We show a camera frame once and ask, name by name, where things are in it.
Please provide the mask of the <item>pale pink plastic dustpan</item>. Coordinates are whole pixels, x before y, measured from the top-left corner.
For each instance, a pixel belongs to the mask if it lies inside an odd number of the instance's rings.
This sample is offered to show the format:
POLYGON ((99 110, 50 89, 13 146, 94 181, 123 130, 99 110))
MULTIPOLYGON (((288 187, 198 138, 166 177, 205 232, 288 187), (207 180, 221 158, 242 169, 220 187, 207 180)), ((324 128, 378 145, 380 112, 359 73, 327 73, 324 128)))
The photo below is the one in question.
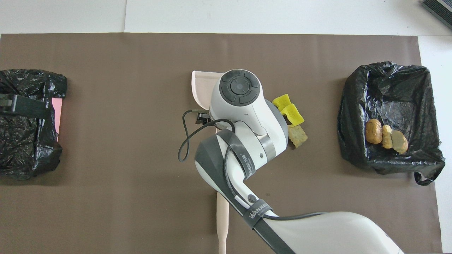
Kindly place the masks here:
POLYGON ((203 109, 208 110, 213 88, 223 76, 222 72, 192 71, 191 88, 196 103, 203 109))

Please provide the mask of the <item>pale beige sponge piece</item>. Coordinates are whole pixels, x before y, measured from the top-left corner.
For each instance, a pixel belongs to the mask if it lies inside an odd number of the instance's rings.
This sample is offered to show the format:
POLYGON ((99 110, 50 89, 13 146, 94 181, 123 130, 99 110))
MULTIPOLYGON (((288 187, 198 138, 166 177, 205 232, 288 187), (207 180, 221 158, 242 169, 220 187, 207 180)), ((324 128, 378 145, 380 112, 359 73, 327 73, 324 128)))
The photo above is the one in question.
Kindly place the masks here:
POLYGON ((295 146, 295 148, 300 147, 308 138, 305 131, 300 125, 288 126, 289 140, 295 146))

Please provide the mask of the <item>large yellow sponge piece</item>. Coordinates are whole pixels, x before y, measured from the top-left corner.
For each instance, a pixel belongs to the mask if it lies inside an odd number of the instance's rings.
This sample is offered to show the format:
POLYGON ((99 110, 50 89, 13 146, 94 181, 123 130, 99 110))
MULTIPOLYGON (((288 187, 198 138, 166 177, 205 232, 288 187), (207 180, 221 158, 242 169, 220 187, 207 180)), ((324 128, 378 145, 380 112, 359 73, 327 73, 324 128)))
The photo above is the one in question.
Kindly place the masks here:
POLYGON ((291 127, 298 126, 305 122, 305 119, 301 116, 294 103, 285 106, 281 110, 281 114, 287 118, 291 127))

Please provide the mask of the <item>brown bread roll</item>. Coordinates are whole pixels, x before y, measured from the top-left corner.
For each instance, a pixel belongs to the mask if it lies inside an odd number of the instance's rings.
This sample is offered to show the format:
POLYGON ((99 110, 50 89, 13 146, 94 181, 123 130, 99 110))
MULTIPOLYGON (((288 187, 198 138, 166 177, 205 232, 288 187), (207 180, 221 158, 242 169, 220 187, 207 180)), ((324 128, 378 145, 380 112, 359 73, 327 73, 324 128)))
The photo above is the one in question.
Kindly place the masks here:
POLYGON ((377 119, 370 119, 365 124, 366 141, 371 144, 380 144, 382 142, 382 126, 377 119))

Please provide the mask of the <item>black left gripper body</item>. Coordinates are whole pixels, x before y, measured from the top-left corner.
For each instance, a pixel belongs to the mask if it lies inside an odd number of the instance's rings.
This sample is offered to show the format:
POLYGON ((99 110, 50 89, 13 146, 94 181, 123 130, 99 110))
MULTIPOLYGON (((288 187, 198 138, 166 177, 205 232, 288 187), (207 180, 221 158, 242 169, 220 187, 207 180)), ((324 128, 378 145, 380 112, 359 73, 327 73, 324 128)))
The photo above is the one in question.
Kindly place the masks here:
POLYGON ((0 115, 46 119, 46 103, 20 95, 0 95, 0 115))

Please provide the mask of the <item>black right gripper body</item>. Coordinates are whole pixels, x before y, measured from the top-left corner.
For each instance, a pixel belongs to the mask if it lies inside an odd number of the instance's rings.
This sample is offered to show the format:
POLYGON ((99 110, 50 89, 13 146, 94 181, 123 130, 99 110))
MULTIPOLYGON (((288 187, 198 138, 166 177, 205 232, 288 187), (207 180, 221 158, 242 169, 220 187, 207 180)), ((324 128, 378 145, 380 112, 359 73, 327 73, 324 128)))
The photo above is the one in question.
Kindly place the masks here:
POLYGON ((212 120, 208 110, 197 110, 196 112, 197 112, 196 118, 197 125, 205 125, 212 120))

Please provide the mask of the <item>pale handled black bristle brush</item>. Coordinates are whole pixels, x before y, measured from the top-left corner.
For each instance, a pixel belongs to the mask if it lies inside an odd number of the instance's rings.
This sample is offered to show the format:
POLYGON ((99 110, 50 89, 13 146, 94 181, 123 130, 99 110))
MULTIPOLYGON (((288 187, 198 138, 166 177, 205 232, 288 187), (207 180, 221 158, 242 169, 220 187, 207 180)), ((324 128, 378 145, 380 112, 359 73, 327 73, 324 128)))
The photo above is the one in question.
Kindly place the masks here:
POLYGON ((226 254, 229 230, 229 203, 219 193, 216 194, 216 231, 218 236, 218 254, 226 254))

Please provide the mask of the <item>small yellow sponge piece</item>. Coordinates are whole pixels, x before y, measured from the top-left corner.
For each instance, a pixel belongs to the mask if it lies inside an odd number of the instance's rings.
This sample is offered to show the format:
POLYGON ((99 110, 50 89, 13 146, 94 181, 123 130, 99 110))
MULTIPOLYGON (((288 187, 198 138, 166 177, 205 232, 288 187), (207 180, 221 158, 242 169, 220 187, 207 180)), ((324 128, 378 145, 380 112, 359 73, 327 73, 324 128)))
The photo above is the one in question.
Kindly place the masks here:
POLYGON ((273 101, 272 101, 273 105, 276 106, 278 108, 279 111, 283 111, 284 108, 286 108, 287 106, 291 105, 292 102, 289 98, 289 95, 283 94, 279 97, 276 97, 273 101))

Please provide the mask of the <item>pink plastic bin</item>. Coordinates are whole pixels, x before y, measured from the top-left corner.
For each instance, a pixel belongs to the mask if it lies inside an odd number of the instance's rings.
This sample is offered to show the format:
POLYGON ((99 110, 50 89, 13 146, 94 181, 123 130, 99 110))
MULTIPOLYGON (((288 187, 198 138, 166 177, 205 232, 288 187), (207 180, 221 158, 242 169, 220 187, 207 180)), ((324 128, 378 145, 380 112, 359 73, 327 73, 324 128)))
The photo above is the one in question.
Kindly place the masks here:
POLYGON ((59 133, 60 133, 60 125, 61 125, 61 113, 63 109, 63 99, 62 98, 52 98, 52 106, 54 108, 54 116, 55 116, 55 131, 57 132, 58 141, 59 133))

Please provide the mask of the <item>black trash bag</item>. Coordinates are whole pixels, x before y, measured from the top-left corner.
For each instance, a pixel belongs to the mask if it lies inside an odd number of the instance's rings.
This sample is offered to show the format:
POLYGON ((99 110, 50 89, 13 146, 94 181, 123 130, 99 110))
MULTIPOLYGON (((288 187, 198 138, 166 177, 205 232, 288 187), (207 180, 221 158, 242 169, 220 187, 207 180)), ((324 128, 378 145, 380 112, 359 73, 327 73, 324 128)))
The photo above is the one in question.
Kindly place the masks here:
POLYGON ((20 95, 46 103, 46 119, 0 115, 0 176, 15 180, 53 171, 63 152, 57 141, 52 98, 65 98, 67 78, 40 69, 0 71, 0 95, 20 95))
POLYGON ((346 79, 337 132, 342 157, 380 175, 413 173, 420 186, 436 180, 445 167, 428 68, 389 61, 362 65, 346 79), (366 139, 366 123, 376 120, 403 133, 407 151, 366 139))

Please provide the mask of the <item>striped toy croissant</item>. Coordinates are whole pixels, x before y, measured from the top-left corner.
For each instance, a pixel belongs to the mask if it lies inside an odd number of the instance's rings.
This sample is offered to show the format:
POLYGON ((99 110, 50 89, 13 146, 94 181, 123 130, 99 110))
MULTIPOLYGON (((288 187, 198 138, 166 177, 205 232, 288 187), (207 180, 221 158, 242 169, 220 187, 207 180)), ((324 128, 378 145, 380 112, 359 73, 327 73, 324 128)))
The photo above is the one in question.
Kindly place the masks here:
POLYGON ((399 154, 405 154, 408 150, 408 140, 405 135, 397 130, 391 132, 392 148, 399 154))
POLYGON ((382 126, 382 147, 386 149, 393 148, 392 143, 392 128, 389 125, 383 125, 382 126))

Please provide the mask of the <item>dark grey ribbed box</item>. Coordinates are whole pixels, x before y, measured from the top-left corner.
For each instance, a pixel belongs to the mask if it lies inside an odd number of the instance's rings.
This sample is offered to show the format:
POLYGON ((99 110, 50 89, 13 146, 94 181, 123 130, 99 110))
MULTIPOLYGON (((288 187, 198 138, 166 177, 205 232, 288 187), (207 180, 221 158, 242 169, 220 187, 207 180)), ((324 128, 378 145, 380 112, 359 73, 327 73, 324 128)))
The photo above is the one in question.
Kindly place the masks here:
POLYGON ((421 5, 452 30, 452 0, 423 0, 421 5))

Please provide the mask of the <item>brown paper table mat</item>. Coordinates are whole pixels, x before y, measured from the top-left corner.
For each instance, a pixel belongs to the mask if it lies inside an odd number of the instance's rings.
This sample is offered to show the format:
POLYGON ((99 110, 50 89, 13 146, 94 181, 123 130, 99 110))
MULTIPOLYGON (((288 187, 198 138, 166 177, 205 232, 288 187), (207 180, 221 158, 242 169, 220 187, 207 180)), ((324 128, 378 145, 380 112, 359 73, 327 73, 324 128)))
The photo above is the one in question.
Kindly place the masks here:
POLYGON ((217 254, 216 192, 185 139, 198 108, 191 73, 247 69, 265 98, 285 93, 308 140, 247 180, 280 216, 347 211, 378 224, 406 253, 440 253, 435 186, 378 175, 341 157, 337 114, 361 65, 421 65, 414 36, 284 34, 3 34, 0 70, 68 79, 55 171, 0 177, 0 254, 217 254))

